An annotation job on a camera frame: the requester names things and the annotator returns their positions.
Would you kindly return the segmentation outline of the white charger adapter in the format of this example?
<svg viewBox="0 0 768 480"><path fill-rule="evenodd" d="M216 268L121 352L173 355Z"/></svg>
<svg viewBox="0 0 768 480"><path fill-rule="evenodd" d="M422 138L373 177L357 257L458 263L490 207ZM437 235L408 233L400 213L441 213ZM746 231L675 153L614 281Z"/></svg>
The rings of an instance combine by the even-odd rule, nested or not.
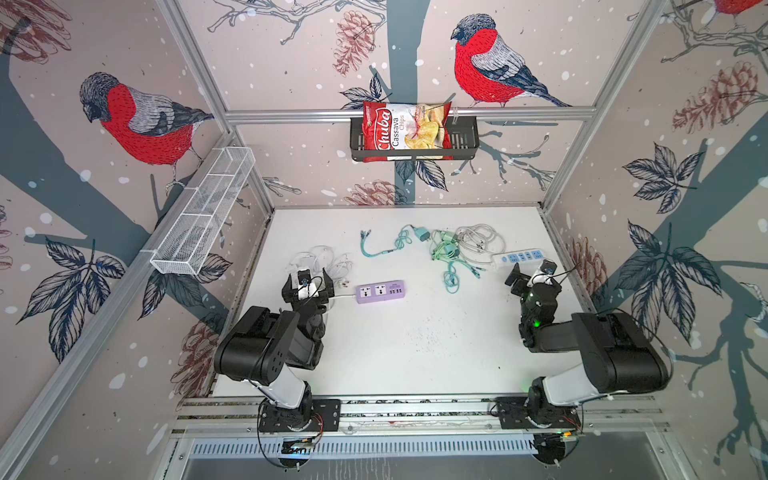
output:
<svg viewBox="0 0 768 480"><path fill-rule="evenodd" d="M298 299L300 301L306 300L308 298L317 297L320 291L320 286L317 283L312 283L306 288L298 289Z"/></svg>

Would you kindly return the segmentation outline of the purple power socket strip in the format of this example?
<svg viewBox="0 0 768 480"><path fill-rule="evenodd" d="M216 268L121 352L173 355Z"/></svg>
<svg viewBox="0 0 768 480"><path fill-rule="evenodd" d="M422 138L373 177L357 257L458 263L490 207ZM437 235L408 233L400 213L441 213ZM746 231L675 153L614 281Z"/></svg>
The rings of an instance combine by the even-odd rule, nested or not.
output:
<svg viewBox="0 0 768 480"><path fill-rule="evenodd" d="M393 280L378 284L360 285L355 290L355 299L358 304L370 304L402 299L405 294L404 282Z"/></svg>

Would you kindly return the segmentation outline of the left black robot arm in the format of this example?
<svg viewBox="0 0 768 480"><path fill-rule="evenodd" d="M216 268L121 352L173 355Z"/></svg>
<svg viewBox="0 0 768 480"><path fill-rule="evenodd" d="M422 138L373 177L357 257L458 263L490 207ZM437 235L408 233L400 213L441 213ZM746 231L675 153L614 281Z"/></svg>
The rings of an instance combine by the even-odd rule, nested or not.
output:
<svg viewBox="0 0 768 480"><path fill-rule="evenodd" d="M319 365L333 280L326 270L314 275L303 269L287 278L281 295L288 310L251 306L219 341L215 373L262 393L259 433L336 432L340 402L315 399L310 384L295 374Z"/></svg>

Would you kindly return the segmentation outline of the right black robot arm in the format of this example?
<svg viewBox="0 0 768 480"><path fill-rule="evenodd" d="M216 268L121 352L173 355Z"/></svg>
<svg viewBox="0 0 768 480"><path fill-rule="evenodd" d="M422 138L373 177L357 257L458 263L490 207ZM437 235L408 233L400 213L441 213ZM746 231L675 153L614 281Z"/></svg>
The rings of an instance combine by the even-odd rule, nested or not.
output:
<svg viewBox="0 0 768 480"><path fill-rule="evenodd" d="M647 394L664 389L673 367L624 312L577 312L557 322L557 297L562 291L555 278L557 265L545 259L532 275L516 263L505 284L520 299L518 331L532 353L577 352L581 363L559 374L538 377L528 390L527 420L538 428L559 421L578 427L574 409L612 394Z"/></svg>

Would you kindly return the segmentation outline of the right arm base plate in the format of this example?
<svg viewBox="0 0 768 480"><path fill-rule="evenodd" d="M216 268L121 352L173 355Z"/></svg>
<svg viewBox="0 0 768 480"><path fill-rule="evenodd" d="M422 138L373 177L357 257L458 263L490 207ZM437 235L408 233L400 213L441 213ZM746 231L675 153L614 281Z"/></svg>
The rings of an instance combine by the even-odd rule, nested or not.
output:
<svg viewBox="0 0 768 480"><path fill-rule="evenodd" d="M581 418L576 407L553 406L546 401L535 404L528 397L499 397L488 414L503 430L556 429L580 430Z"/></svg>

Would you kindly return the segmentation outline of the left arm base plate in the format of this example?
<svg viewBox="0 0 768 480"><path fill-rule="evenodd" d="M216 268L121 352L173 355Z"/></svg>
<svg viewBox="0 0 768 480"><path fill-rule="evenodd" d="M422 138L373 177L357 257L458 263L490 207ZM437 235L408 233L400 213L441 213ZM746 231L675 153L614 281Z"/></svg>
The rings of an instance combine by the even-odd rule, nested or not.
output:
<svg viewBox="0 0 768 480"><path fill-rule="evenodd" d="M341 401L313 399L296 409L279 408L265 400L259 406L259 433L336 432L339 428Z"/></svg>

